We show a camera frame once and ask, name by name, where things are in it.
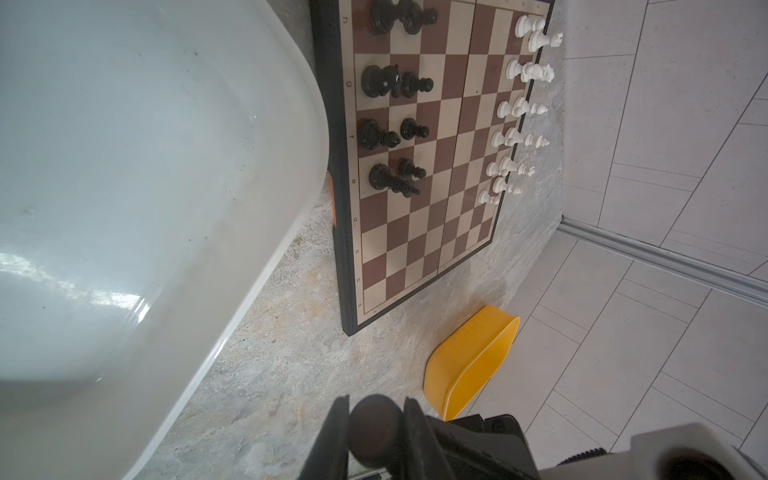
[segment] tile grout line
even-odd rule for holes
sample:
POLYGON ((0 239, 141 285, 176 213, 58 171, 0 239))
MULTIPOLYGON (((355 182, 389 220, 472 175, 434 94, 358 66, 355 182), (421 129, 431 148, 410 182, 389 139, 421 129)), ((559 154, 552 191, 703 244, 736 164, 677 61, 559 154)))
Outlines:
POLYGON ((669 296, 669 295, 667 295, 666 293, 662 293, 662 292, 660 292, 660 291, 658 291, 658 290, 654 290, 654 289, 650 288, 649 286, 645 286, 645 285, 643 285, 642 283, 638 283, 638 282, 635 282, 635 281, 633 281, 633 280, 629 280, 628 278, 625 278, 624 280, 626 280, 627 282, 632 282, 632 283, 634 283, 635 285, 640 285, 640 286, 642 286, 643 288, 647 288, 647 289, 649 289, 651 292, 656 292, 656 293, 658 293, 658 294, 660 294, 660 295, 664 295, 666 298, 671 298, 672 300, 676 300, 676 301, 678 301, 678 302, 680 302, 680 303, 685 303, 685 304, 686 304, 686 305, 688 305, 688 306, 692 306, 692 307, 693 307, 693 308, 695 308, 696 310, 698 310, 698 309, 699 309, 699 307, 698 307, 698 306, 695 306, 695 305, 691 305, 691 304, 690 304, 690 303, 688 303, 688 302, 684 302, 683 300, 677 299, 677 298, 675 298, 675 297, 673 297, 673 296, 669 296))
MULTIPOLYGON (((710 297, 710 293, 712 293, 712 290, 710 290, 710 292, 707 294, 707 296, 706 296, 706 297, 704 297, 704 302, 706 302, 706 301, 707 301, 707 298, 709 298, 709 297, 710 297)), ((629 415, 629 419, 627 419, 627 423, 625 423, 625 424, 624 424, 624 427, 621 429, 621 433, 624 433, 624 430, 626 430, 626 429, 627 429, 627 425, 629 425, 629 422, 631 422, 631 421, 632 421, 632 417, 634 417, 634 414, 635 414, 635 412, 637 412, 637 408, 638 408, 638 407, 640 407, 640 404, 643 402, 643 400, 645 400, 645 396, 646 396, 646 395, 648 395, 648 392, 650 391, 650 388, 651 388, 652 386, 654 386, 654 382, 656 382, 656 379, 657 379, 657 378, 659 378, 659 374, 661 373, 661 371, 662 371, 662 370, 664 370, 664 366, 667 364, 667 362, 669 362, 669 359, 670 359, 670 357, 672 356, 672 354, 674 353, 674 350, 677 348, 677 345, 679 345, 679 344, 680 344, 680 341, 681 341, 681 340, 683 339, 683 337, 685 336, 685 332, 687 332, 687 331, 688 331, 688 327, 690 327, 691 323, 693 323, 695 319, 696 319, 696 317, 694 317, 693 319, 691 319, 691 320, 690 320, 690 323, 688 323, 688 324, 686 325, 686 327, 685 327, 685 330, 683 330, 683 334, 682 334, 682 335, 680 335, 680 338, 679 338, 679 339, 677 339, 677 342, 675 342, 675 344, 674 344, 674 347, 672 347, 672 350, 670 350, 670 354, 669 354, 669 355, 667 355, 667 359, 666 359, 666 360, 664 360, 664 363, 661 365, 661 368, 659 369, 659 371, 658 371, 658 372, 656 372, 656 376, 655 376, 655 377, 654 377, 654 379, 653 379, 653 380, 650 382, 650 385, 648 386, 648 390, 646 390, 646 391, 645 391, 645 393, 643 394, 643 398, 641 398, 641 399, 640 399, 640 401, 637 403, 637 405, 634 407, 634 410, 632 411, 632 415, 629 415)))
MULTIPOLYGON (((546 295, 546 294, 547 294, 547 290, 549 290, 549 286, 552 284, 552 282, 554 282, 554 278, 555 278, 555 277, 558 275, 558 273, 560 273, 560 270, 563 268, 563 265, 565 265, 565 262, 567 262, 567 261, 568 261, 568 258, 571 256, 571 252, 573 252, 573 251, 574 251, 574 248, 576 248, 576 243, 578 243, 578 240, 576 240, 576 241, 574 242, 573 246, 572 246, 572 247, 571 247, 571 249, 568 251, 568 255, 566 255, 566 256, 565 256, 565 260, 563 260, 563 263, 561 263, 561 264, 560 264, 560 266, 558 267, 558 271, 554 273, 554 276, 552 277, 552 280, 549 280, 549 283, 547 284, 547 288, 545 288, 545 289, 544 289, 544 293, 542 293, 542 294, 541 294, 541 296, 540 296, 540 297, 538 298, 538 300, 536 301, 536 306, 538 306, 538 303, 539 303, 539 302, 541 302, 541 299, 542 299, 542 298, 544 298, 544 295, 546 295)), ((526 323, 526 324, 527 324, 527 323, 528 323, 528 321, 531 319, 531 316, 533 315, 533 310, 531 311, 531 314, 530 314, 530 315, 528 315, 528 318, 527 318, 527 319, 525 319, 525 323, 526 323)), ((518 338, 518 336, 520 335, 520 333, 522 333, 522 331, 523 331, 523 329, 520 329, 520 332, 518 332, 518 335, 516 335, 516 336, 515 336, 515 339, 517 339, 517 338, 518 338)), ((485 387, 486 387, 486 386, 488 386, 488 384, 489 384, 489 383, 490 383, 490 380, 489 380, 489 381, 488 381, 488 382, 487 382, 485 385, 483 385, 483 387, 482 387, 482 389, 480 390, 480 393, 478 394, 477 398, 476 398, 476 399, 475 399, 475 401, 472 403, 472 406, 471 406, 471 407, 469 407, 469 412, 472 412, 472 409, 473 409, 473 408, 475 408, 475 404, 478 402, 478 400, 480 400, 480 395, 482 395, 482 393, 485 391, 485 387)))
POLYGON ((622 292, 614 292, 614 293, 616 293, 616 294, 618 294, 618 295, 621 295, 621 296, 623 296, 623 297, 625 297, 625 298, 628 298, 629 300, 633 300, 634 302, 638 302, 640 305, 645 305, 645 306, 647 306, 648 308, 650 308, 651 310, 656 310, 656 311, 657 311, 657 312, 659 312, 659 313, 663 313, 664 315, 666 315, 666 316, 668 316, 668 317, 670 317, 670 318, 672 318, 672 319, 675 319, 675 320, 677 320, 678 322, 682 322, 682 323, 685 323, 686 325, 688 325, 688 324, 689 324, 689 322, 686 322, 685 320, 681 320, 681 319, 677 318, 676 316, 672 316, 672 315, 670 315, 670 314, 669 314, 669 313, 667 313, 667 312, 662 312, 662 311, 661 311, 661 310, 659 310, 658 308, 653 308, 652 306, 650 306, 650 305, 647 305, 647 304, 645 304, 645 303, 642 303, 640 300, 636 300, 636 299, 632 298, 632 297, 631 297, 631 296, 629 296, 629 295, 624 295, 622 292))
POLYGON ((741 445, 739 445, 739 450, 741 450, 741 447, 744 446, 744 442, 750 437, 750 433, 755 429, 755 425, 757 425, 757 421, 760 420, 760 417, 763 416, 763 414, 766 412, 766 409, 768 409, 768 403, 763 407, 763 411, 760 412, 760 414, 757 416, 757 420, 755 420, 754 424, 752 425, 752 428, 746 433, 746 437, 744 437, 743 442, 741 442, 741 445))
MULTIPOLYGON (((624 279, 624 277, 627 275, 627 272, 629 271, 630 267, 632 267, 632 263, 634 263, 634 260, 632 260, 632 261, 630 262, 629 266, 628 266, 628 267, 627 267, 627 269, 624 271, 624 276, 623 276, 623 277, 621 277, 621 280, 623 280, 623 279, 624 279)), ((619 287, 618 283, 616 284, 616 287, 614 287, 614 291, 613 291, 613 293, 611 294, 611 296, 613 296, 613 294, 614 294, 614 293, 616 293, 616 289, 619 287)), ((592 326, 590 326, 590 327, 589 327, 589 330, 587 330, 587 335, 585 335, 585 336, 584 336, 584 339, 581 341, 581 343, 579 343, 579 344, 578 344, 578 348, 576 349, 576 351, 574 352, 574 354, 571 356, 571 359, 570 359, 570 360, 568 360, 568 363, 565 365, 565 368, 564 368, 564 369, 563 369, 563 371, 560 373, 560 376, 558 377, 558 379, 557 379, 557 380, 554 382, 554 385, 552 386, 552 390, 550 390, 550 391, 549 391, 549 393, 547 394, 547 397, 546 397, 546 399, 544 400, 544 403, 542 403, 542 404, 541 404, 541 406, 540 406, 540 407, 538 407, 538 410, 536 411, 536 415, 533 415, 533 419, 534 419, 534 420, 536 420, 536 417, 538 416, 538 413, 541 411, 541 407, 543 407, 543 406, 544 406, 544 405, 547 403, 547 399, 549 398, 549 396, 550 396, 550 395, 552 395, 552 392, 554 392, 554 388, 555 388, 556 386, 558 386, 558 383, 560 382, 560 379, 561 379, 561 378, 563 378, 563 375, 565 375, 565 371, 566 371, 566 370, 568 370, 568 366, 571 364, 571 362, 573 361, 573 359, 576 357, 576 354, 578 353, 578 351, 579 351, 579 350, 581 349, 581 347, 584 345, 584 341, 586 341, 586 340, 587 340, 587 337, 589 336, 589 332, 591 332, 591 331, 592 331, 592 327, 594 327, 594 324, 598 322, 598 319, 600 318, 600 315, 602 315, 602 314, 603 314, 603 310, 605 310, 605 307, 608 305, 608 302, 610 302, 610 301, 611 301, 611 296, 609 296, 609 297, 608 297, 608 300, 606 300, 606 302, 605 302, 605 305, 603 305, 603 308, 601 308, 601 309, 600 309, 600 313, 598 313, 598 316, 596 316, 596 317, 594 318, 594 322, 592 322, 592 326)), ((558 392, 558 394, 559 394, 559 395, 561 395, 561 396, 562 396, 564 399, 568 400, 568 398, 567 398, 565 395, 563 395, 562 393, 558 392)), ((528 433, 528 429, 530 429, 530 428, 531 428, 531 425, 528 425, 528 428, 527 428, 527 429, 525 429, 525 433, 528 433)), ((609 430, 611 433, 613 433, 614 435, 616 434, 616 432, 614 432, 613 430, 611 430, 611 429, 608 429, 608 430, 609 430)))
MULTIPOLYGON (((760 90, 760 87, 763 85, 763 82, 766 80, 766 78, 768 78, 768 73, 766 73, 765 76, 763 76, 763 81, 761 81, 760 84, 757 85, 757 89, 755 90, 755 93, 752 94, 752 99, 755 98, 755 95, 757 95, 757 92, 760 90)), ((728 139, 730 138, 730 136, 733 135, 733 131, 736 130, 736 126, 739 124, 739 121, 746 113, 747 108, 750 107, 750 103, 752 102, 752 99, 750 99, 750 101, 746 104, 746 107, 744 107, 744 110, 741 112, 741 115, 739 115, 739 119, 736 120, 736 123, 733 124, 733 128, 730 129, 730 132, 728 132, 728 135, 725 137, 723 144, 720 145, 720 148, 717 149, 717 153, 715 153, 714 157, 712 157, 712 161, 710 161, 710 164, 707 166, 707 169, 704 171, 704 175, 702 175, 701 178, 699 179, 699 183, 696 184, 696 188, 694 188, 694 191, 691 192, 690 197, 688 197, 688 200, 685 200, 685 204, 683 205, 683 208, 681 208, 680 212, 677 213, 677 217, 675 217, 674 222, 672 222, 672 225, 670 225, 670 229, 667 230, 667 234, 664 235, 664 239, 661 241, 661 243, 664 243, 667 237, 669 237, 670 232, 674 228, 674 224, 676 224, 677 221, 680 219, 680 215, 683 214, 683 210, 685 210, 685 207, 688 206, 688 202, 690 202, 690 199, 694 196, 694 194, 696 193, 696 190, 699 189, 699 185, 701 185, 701 181, 704 179, 704 177, 706 177, 707 172, 710 171, 710 168, 712 167, 712 165, 714 165, 715 160, 717 159, 717 156, 720 155, 721 151, 723 151, 723 147, 725 147, 725 144, 728 143, 728 139)))
POLYGON ((637 48, 634 49, 634 58, 632 59, 632 70, 629 72, 629 83, 627 83, 627 96, 624 97, 624 106, 621 108, 621 119, 619 119, 619 128, 616 133, 616 143, 614 144, 614 154, 611 155, 611 166, 608 168, 608 179, 605 181, 605 194, 603 194, 603 201, 600 203, 600 213, 598 214, 598 224, 600 225, 600 219, 603 216, 603 206, 605 205, 605 197, 608 193, 608 181, 611 179, 611 170, 614 167, 614 159, 616 158, 616 149, 619 145, 619 137, 621 136, 621 124, 624 122, 624 112, 627 110, 627 100, 629 99, 629 90, 632 86, 632 76, 634 75, 634 66, 637 63, 637 53, 640 51, 640 41, 643 39, 643 27, 645 26, 645 16, 648 13, 648 1, 645 2, 645 11, 643 11, 643 21, 640 23, 640 35, 637 36, 637 48))
MULTIPOLYGON (((661 390, 657 389, 653 385, 651 385, 650 387, 652 389, 656 390, 657 392, 659 392, 661 395, 667 397, 669 400, 672 400, 673 402, 675 402, 675 403, 679 404, 680 406, 684 407, 686 410, 690 410, 691 412, 695 413, 696 415, 699 415, 701 418, 706 419, 708 422, 712 422, 712 420, 709 420, 707 417, 705 417, 704 415, 701 415, 699 412, 697 412, 696 410, 692 409, 691 407, 684 405, 682 402, 678 402, 676 399, 673 399, 672 397, 670 397, 666 393, 662 392, 661 390)), ((725 428, 725 427, 723 427, 721 425, 718 425, 715 422, 712 422, 712 425, 716 425, 716 426, 722 428, 723 430, 725 430, 726 432, 730 433, 731 435, 733 435, 737 439, 741 440, 742 443, 744 443, 744 439, 742 439, 741 437, 739 437, 735 433, 731 432, 729 429, 727 429, 727 428, 725 428)))
POLYGON ((673 377, 673 376, 672 376, 672 375, 670 375, 669 373, 667 373, 667 372, 662 372, 662 373, 663 373, 664 375, 666 375, 666 376, 670 377, 671 379, 675 379, 675 380, 677 380, 678 382, 682 383, 683 385, 685 385, 685 386, 686 386, 686 387, 688 387, 689 389, 691 389, 691 390, 693 390, 693 391, 695 391, 695 392, 698 392, 698 393, 700 393, 701 395, 703 395, 703 396, 707 397, 708 399, 710 399, 710 400, 712 400, 713 402, 715 402, 717 405, 719 405, 719 406, 722 406, 723 408, 730 410, 731 412, 733 412, 733 413, 737 414, 738 416, 742 417, 743 419, 745 419, 745 420, 749 420, 750 422, 757 422, 757 420, 754 420, 754 421, 753 421, 752 419, 748 419, 748 418, 747 418, 747 417, 745 417, 744 415, 742 415, 742 414, 738 413, 736 410, 734 410, 734 409, 732 409, 732 408, 730 408, 730 407, 728 407, 728 406, 725 406, 725 405, 723 405, 722 403, 720 403, 720 402, 718 402, 717 400, 713 399, 712 397, 710 397, 710 396, 709 396, 709 395, 707 395, 706 393, 703 393, 703 392, 699 392, 699 391, 698 391, 698 390, 696 390, 694 387, 692 387, 692 386, 688 385, 687 383, 683 382, 682 380, 679 380, 679 379, 677 379, 677 378, 673 377))

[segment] white pawn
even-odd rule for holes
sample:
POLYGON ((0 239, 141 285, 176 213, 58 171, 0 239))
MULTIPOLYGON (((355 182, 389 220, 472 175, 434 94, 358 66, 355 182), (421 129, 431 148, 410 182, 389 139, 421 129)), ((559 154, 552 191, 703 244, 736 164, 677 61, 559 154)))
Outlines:
POLYGON ((513 117, 521 117, 523 114, 528 114, 528 113, 541 115, 541 114, 547 113, 548 111, 549 111, 549 108, 547 108, 544 105, 528 103, 528 101, 525 100, 525 97, 520 97, 517 100, 515 100, 515 103, 510 108, 511 115, 513 117))
POLYGON ((558 33, 552 37, 549 37, 542 31, 535 31, 528 39, 528 51, 537 51, 539 48, 545 45, 549 45, 550 47, 559 47, 562 42, 562 33, 558 33))
POLYGON ((518 22, 515 24, 515 37, 522 38, 530 31, 544 30, 546 24, 547 21, 543 18, 531 20, 531 17, 523 15, 518 18, 518 22))

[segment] chess piece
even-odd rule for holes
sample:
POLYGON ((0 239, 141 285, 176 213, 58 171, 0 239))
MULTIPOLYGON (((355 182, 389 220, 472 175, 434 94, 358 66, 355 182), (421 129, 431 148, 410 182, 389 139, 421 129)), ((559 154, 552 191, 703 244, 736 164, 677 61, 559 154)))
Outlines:
POLYGON ((528 51, 537 51, 539 48, 549 45, 550 47, 559 47, 563 42, 563 34, 558 33, 553 36, 545 35, 542 31, 535 31, 528 39, 528 51))
POLYGON ((515 37, 523 38, 530 31, 544 30, 546 24, 547 21, 543 18, 531 20, 531 17, 523 15, 518 18, 518 22, 515 24, 515 37))
POLYGON ((413 186, 413 180, 406 180, 399 175, 395 175, 388 166, 384 164, 376 164, 368 174, 368 181, 371 183, 371 187, 377 190, 384 190, 385 188, 391 188, 396 194, 402 193, 405 198, 409 198, 412 195, 419 195, 421 191, 413 186))
POLYGON ((437 23, 438 17, 437 9, 423 10, 414 0, 400 0, 397 5, 390 0, 372 0, 371 2, 371 24, 380 34, 389 33, 395 20, 400 20, 406 32, 416 35, 423 25, 437 23))
POLYGON ((431 78, 419 78, 419 76, 412 71, 407 71, 402 74, 402 86, 400 91, 407 98, 412 98, 419 91, 432 91, 435 87, 435 82, 431 78))
POLYGON ((400 96, 401 83, 397 65, 387 65, 384 68, 370 65, 360 75, 362 91, 371 98, 383 97, 390 92, 394 98, 397 98, 400 96))
POLYGON ((499 197, 491 197, 487 190, 480 192, 478 202, 481 204, 498 205, 499 197))
POLYGON ((368 150, 373 150, 379 145, 384 145, 388 148, 400 145, 400 138, 397 136, 397 133, 380 129, 379 122, 375 120, 362 122, 357 131, 357 138, 360 140, 360 144, 368 150))
POLYGON ((429 136, 429 127, 417 124, 416 120, 412 118, 403 120, 400 124, 400 136, 406 140, 410 140, 416 135, 421 138, 427 138, 429 136))
POLYGON ((413 163, 413 160, 411 160, 410 158, 400 159, 400 166, 398 167, 398 173, 400 174, 400 177, 403 177, 403 178, 416 177, 421 179, 427 176, 427 170, 424 170, 423 168, 419 168, 415 166, 413 163))

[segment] black pawn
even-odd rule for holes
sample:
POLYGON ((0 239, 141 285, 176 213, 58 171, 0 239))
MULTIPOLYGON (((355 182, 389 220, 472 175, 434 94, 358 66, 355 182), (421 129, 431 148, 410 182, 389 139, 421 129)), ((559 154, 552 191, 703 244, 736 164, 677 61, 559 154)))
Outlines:
POLYGON ((421 179, 427 176, 427 170, 424 170, 423 168, 415 166, 413 163, 413 160, 411 160, 410 158, 401 158, 400 166, 398 170, 399 170, 400 176, 405 178, 410 178, 411 176, 413 176, 418 179, 421 179))
POLYGON ((397 65, 387 65, 384 68, 370 65, 360 75, 362 91, 371 98, 383 97, 389 92, 392 92, 392 96, 397 98, 400 96, 401 83, 402 79, 397 65))
POLYGON ((399 175, 395 175, 392 169, 384 164, 373 166, 371 173, 368 174, 368 181, 371 183, 371 187, 377 190, 391 188, 396 194, 402 193, 405 198, 421 193, 421 190, 413 186, 413 180, 406 180, 399 175))
POLYGON ((400 137, 397 136, 397 133, 379 128, 379 122, 375 120, 362 122, 357 131, 357 138, 360 140, 360 144, 368 150, 373 150, 379 145, 388 148, 400 145, 400 137))
POLYGON ((400 124, 400 136, 406 140, 410 140, 416 135, 421 138, 427 138, 429 136, 429 127, 417 124, 416 120, 412 118, 403 120, 400 124))
POLYGON ((419 78, 412 71, 407 71, 402 75, 402 94, 407 98, 413 97, 419 91, 432 91, 435 82, 431 78, 419 78))

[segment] white chess piece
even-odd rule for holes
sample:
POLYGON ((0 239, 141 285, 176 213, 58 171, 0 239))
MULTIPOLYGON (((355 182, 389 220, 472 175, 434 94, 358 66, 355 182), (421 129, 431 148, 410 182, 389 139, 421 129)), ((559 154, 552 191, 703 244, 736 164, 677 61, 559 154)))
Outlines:
POLYGON ((528 101, 525 100, 525 97, 520 97, 517 100, 515 100, 515 103, 512 104, 510 108, 511 115, 513 117, 521 117, 523 114, 528 114, 528 113, 541 115, 548 111, 549 111, 549 108, 545 107, 544 105, 539 105, 536 103, 534 104, 528 103, 528 101))
POLYGON ((504 190, 507 190, 507 188, 509 188, 509 184, 507 184, 507 182, 505 182, 504 178, 502 177, 499 177, 496 180, 494 180, 493 185, 491 187, 491 189, 495 194, 500 194, 504 190))
POLYGON ((518 22, 515 24, 515 37, 522 38, 530 31, 544 30, 546 24, 547 21, 543 18, 531 20, 531 17, 523 15, 518 18, 518 22))
POLYGON ((528 51, 537 51, 539 48, 549 45, 550 47, 559 47, 563 42, 563 34, 558 33, 553 36, 545 35, 542 31, 534 31, 528 39, 528 51))
POLYGON ((504 100, 502 103, 498 104, 498 108, 496 108, 497 117, 504 118, 511 113, 512 113, 512 106, 509 104, 508 101, 504 100))

